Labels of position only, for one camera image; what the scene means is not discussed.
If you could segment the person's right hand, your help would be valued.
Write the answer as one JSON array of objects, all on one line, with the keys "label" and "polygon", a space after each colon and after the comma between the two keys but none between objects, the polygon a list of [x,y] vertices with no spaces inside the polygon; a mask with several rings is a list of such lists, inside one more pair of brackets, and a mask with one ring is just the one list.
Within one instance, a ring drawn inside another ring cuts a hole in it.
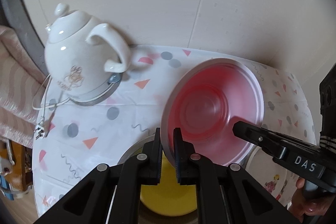
[{"label": "person's right hand", "polygon": [[307,200],[302,194],[302,188],[305,184],[304,178],[299,178],[296,182],[296,188],[292,199],[289,211],[296,217],[301,223],[303,222],[303,216],[316,216],[325,215],[329,207],[331,206],[335,196],[326,197],[319,200]]}]

